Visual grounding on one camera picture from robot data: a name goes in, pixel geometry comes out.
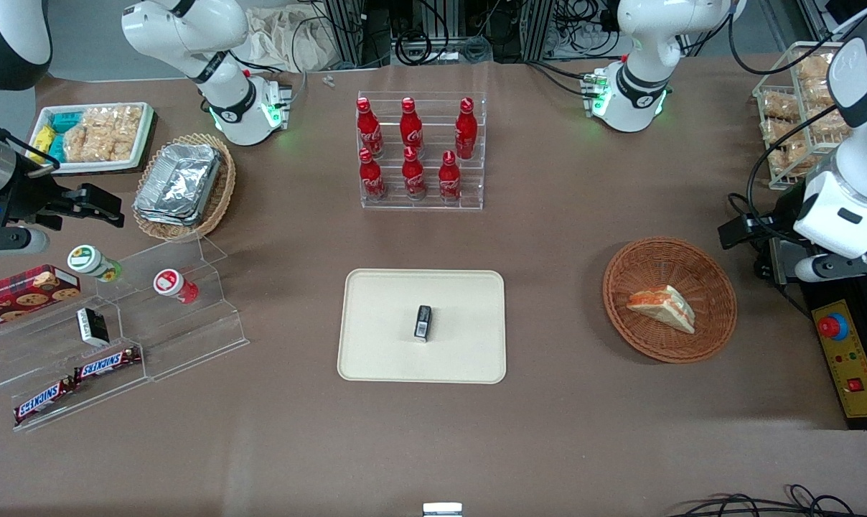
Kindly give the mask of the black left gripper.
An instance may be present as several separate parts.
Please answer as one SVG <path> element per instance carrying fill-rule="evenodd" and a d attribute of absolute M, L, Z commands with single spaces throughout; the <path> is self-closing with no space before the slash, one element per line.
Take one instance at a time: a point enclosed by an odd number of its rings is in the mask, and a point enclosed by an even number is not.
<path fill-rule="evenodd" d="M 765 218 L 771 220 L 769 227 L 781 233 L 787 240 L 798 242 L 801 235 L 794 229 L 797 217 L 802 208 L 801 192 L 783 192 L 775 200 L 774 208 L 765 213 Z M 762 250 L 768 244 L 768 236 L 762 235 L 761 223 L 753 215 L 738 215 L 718 227 L 718 237 L 723 250 L 748 246 L 753 250 Z"/>

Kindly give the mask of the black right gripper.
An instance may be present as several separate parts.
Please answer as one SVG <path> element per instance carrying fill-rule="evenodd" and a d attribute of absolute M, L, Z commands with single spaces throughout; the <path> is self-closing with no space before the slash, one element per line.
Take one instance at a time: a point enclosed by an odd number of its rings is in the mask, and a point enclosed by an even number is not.
<path fill-rule="evenodd" d="M 92 184 L 74 190 L 59 186 L 52 176 L 55 164 L 37 162 L 16 155 L 16 168 L 0 189 L 0 225 L 10 222 L 49 225 L 50 217 L 102 220 L 123 228 L 121 197 Z"/>

